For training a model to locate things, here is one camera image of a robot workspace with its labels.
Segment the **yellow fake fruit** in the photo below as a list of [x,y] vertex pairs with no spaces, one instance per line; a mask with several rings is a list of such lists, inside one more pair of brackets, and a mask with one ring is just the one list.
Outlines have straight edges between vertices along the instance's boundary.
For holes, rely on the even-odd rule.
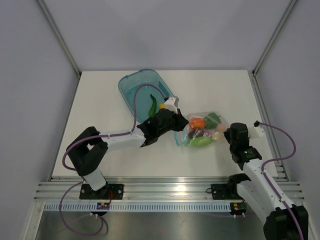
[[159,110],[164,110],[164,109],[166,109],[166,106],[164,104],[160,104],[159,105]]

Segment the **clear zip top bag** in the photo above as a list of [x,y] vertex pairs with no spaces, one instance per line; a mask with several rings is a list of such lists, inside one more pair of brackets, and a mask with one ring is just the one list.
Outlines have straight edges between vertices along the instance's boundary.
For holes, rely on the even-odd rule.
[[188,124],[182,131],[174,132],[177,146],[203,148],[225,140],[224,132],[229,124],[219,112],[196,112],[184,117]]

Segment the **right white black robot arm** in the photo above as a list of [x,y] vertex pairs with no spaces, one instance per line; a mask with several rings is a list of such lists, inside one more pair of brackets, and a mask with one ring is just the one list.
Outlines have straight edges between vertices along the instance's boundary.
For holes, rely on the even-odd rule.
[[261,221],[267,240],[308,239],[308,211],[302,205],[297,206],[269,174],[267,162],[250,145],[247,125],[232,123],[224,137],[229,143],[232,160],[242,170],[242,173],[229,177],[228,195],[249,204]]

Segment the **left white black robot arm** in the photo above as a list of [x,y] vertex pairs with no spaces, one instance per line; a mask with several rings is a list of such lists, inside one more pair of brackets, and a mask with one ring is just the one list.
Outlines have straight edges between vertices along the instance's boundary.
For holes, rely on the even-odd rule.
[[167,132],[181,132],[189,121],[181,114],[168,109],[159,110],[154,116],[138,124],[133,130],[101,134],[94,126],[86,128],[66,149],[63,156],[69,157],[77,174],[83,178],[79,198],[102,200],[111,197],[109,183],[99,170],[107,153],[125,148],[142,148],[157,142]]

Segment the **green fake chili pepper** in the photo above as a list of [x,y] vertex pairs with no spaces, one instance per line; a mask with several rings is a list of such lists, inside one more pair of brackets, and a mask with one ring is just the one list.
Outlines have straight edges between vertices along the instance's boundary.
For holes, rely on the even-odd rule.
[[153,117],[156,114],[156,110],[157,110],[157,100],[152,94],[150,94],[150,97],[151,97],[151,100],[152,100],[152,104],[151,104],[151,107],[149,109],[148,116],[149,117]]

